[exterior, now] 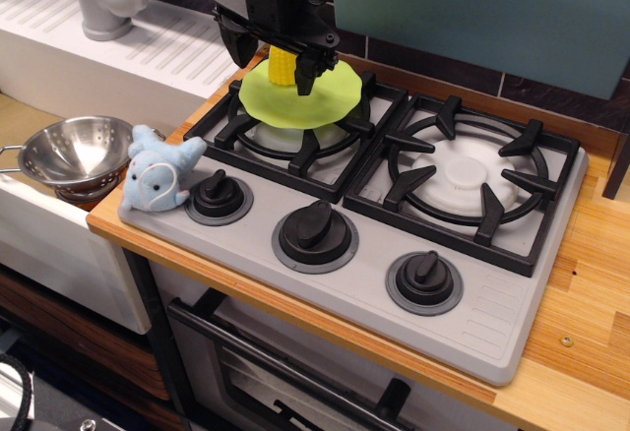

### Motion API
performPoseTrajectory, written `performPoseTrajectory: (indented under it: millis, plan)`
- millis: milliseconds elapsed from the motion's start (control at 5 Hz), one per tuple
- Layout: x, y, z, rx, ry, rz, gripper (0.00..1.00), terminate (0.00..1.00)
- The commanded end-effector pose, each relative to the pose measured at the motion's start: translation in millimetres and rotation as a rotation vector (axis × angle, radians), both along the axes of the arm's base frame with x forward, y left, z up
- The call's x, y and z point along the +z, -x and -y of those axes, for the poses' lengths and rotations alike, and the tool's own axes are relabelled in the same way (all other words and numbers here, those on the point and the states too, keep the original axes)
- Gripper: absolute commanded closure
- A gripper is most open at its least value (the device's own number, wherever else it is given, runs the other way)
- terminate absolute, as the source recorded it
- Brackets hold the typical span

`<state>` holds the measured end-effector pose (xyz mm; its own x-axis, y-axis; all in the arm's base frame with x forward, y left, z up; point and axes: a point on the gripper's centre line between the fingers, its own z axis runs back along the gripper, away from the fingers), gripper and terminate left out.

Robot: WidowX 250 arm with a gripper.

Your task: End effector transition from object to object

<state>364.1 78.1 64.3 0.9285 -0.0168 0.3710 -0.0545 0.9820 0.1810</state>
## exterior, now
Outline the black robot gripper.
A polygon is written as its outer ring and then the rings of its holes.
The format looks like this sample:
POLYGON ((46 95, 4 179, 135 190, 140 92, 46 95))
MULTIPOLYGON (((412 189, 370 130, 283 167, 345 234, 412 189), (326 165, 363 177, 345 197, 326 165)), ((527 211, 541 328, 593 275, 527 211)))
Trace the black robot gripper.
POLYGON ((245 68, 260 41, 298 55, 294 79, 299 96, 311 94, 326 70, 323 60, 336 60, 340 38, 319 16, 330 0, 214 0, 220 35, 233 62, 245 68))

